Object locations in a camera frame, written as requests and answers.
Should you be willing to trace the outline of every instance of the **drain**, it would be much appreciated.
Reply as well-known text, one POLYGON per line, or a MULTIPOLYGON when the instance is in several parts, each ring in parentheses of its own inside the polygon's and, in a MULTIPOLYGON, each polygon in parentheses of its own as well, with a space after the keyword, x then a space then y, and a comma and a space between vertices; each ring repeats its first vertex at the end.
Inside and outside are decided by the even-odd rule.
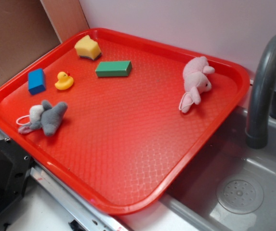
POLYGON ((217 187, 217 199, 228 211, 247 214, 255 211, 263 202, 263 189, 253 178, 238 174, 222 180, 217 187))

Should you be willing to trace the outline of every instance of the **black machine part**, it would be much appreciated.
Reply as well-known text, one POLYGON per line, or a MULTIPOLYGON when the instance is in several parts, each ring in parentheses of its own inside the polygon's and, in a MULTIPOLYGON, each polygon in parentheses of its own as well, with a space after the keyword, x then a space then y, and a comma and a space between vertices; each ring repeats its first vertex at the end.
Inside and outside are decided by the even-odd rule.
POLYGON ((14 140, 0 140, 0 214, 24 196, 32 163, 14 140))

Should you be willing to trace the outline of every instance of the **yellow sponge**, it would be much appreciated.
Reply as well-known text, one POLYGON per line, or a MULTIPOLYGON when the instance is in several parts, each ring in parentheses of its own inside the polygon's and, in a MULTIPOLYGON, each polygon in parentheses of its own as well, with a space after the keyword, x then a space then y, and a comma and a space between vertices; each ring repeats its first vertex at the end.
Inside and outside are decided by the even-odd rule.
POLYGON ((89 35, 81 38, 75 45, 77 54, 82 58, 95 60, 101 55, 98 42, 90 38, 89 35))

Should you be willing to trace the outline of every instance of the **green sponge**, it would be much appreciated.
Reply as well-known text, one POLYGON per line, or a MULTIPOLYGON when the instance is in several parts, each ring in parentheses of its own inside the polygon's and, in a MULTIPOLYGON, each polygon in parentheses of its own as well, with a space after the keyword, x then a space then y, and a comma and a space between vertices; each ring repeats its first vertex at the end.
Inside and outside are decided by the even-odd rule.
POLYGON ((100 62, 96 74, 98 77, 125 77, 131 69, 131 61, 100 62))

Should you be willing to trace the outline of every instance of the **white loop tag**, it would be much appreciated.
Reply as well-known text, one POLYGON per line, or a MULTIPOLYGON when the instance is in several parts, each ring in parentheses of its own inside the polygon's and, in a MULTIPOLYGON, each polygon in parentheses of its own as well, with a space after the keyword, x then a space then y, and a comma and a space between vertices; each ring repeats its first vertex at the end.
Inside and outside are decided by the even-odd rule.
POLYGON ((16 120, 16 124, 18 124, 18 125, 26 125, 26 124, 28 124, 28 123, 25 123, 25 124, 21 124, 20 123, 20 120, 22 120, 22 119, 24 119, 24 118, 27 118, 27 117, 30 117, 29 115, 24 115, 24 116, 22 116, 22 117, 20 117, 20 118, 17 118, 17 120, 16 120))

